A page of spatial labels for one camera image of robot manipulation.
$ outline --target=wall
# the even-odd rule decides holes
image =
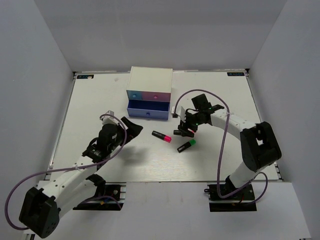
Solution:
[[[36,0],[73,71],[249,68],[286,0]]]
[[[5,221],[5,198],[20,179],[48,167],[73,74],[33,0],[2,0],[0,33],[0,232],[1,239],[20,239]],[[9,213],[19,226],[35,183],[12,196]]]
[[[320,240],[320,1],[288,0],[250,70],[263,120],[276,133],[312,239]]]

